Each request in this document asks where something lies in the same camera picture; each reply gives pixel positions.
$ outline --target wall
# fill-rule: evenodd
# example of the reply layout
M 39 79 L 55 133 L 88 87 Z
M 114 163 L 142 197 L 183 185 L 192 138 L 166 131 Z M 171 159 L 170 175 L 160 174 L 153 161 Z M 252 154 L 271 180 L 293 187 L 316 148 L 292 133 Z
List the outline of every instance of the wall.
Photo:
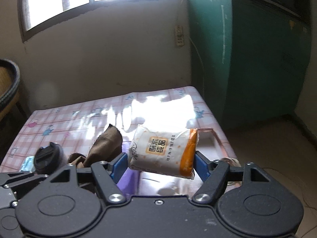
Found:
M 48 28 L 24 44 L 17 0 L 0 0 L 0 57 L 15 61 L 31 111 L 190 84 L 190 46 L 176 47 L 180 0 L 118 2 Z M 187 3 L 179 21 L 188 33 Z
M 311 28 L 311 57 L 295 113 L 317 137 L 317 0 L 311 0 Z

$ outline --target screw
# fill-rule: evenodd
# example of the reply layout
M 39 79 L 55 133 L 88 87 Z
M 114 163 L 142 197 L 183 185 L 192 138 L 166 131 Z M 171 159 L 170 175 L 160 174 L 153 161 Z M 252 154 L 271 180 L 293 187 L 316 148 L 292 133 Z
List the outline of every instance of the screw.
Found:
M 122 194 L 119 194 L 119 193 L 114 193 L 114 194 L 111 194 L 109 196 L 109 200 L 111 202 L 121 202 L 125 199 L 125 197 L 122 195 Z
M 163 200 L 156 200 L 155 201 L 155 204 L 160 206 L 160 205 L 163 205 L 164 204 L 164 201 Z
M 11 203 L 11 206 L 12 207 L 16 207 L 18 205 L 18 202 L 17 201 L 13 201 L 12 203 Z
M 210 196 L 206 193 L 197 194 L 194 197 L 196 202 L 207 202 L 210 200 Z

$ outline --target plastic packaging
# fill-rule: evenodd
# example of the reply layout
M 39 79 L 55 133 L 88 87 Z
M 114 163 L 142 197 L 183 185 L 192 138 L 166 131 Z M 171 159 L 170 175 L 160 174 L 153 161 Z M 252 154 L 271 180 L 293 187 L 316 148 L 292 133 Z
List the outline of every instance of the plastic packaging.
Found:
M 197 129 L 164 132 L 139 125 L 129 147 L 128 166 L 133 170 L 193 179 L 197 142 Z

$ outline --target yellow sticker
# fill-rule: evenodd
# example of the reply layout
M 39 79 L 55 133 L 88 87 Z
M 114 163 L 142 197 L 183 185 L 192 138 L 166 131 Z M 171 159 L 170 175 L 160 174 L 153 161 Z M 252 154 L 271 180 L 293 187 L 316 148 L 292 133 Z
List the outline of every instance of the yellow sticker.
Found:
M 168 138 L 151 136 L 146 147 L 147 154 L 155 154 L 164 156 L 166 147 L 168 146 Z

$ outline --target checkered tablecloth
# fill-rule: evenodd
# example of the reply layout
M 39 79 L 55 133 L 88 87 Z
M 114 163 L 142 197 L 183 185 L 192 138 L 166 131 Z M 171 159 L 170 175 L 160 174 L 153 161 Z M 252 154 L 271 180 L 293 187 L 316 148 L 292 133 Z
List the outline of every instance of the checkered tablecloth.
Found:
M 123 136 L 123 151 L 133 139 L 138 124 L 214 129 L 222 155 L 235 157 L 228 140 L 212 112 L 191 86 L 177 89 L 94 100 L 59 108 L 34 111 L 16 136 L 0 166 L 0 172 L 18 171 L 28 156 L 50 141 L 70 155 L 87 155 L 97 137 L 108 124 L 116 126 Z

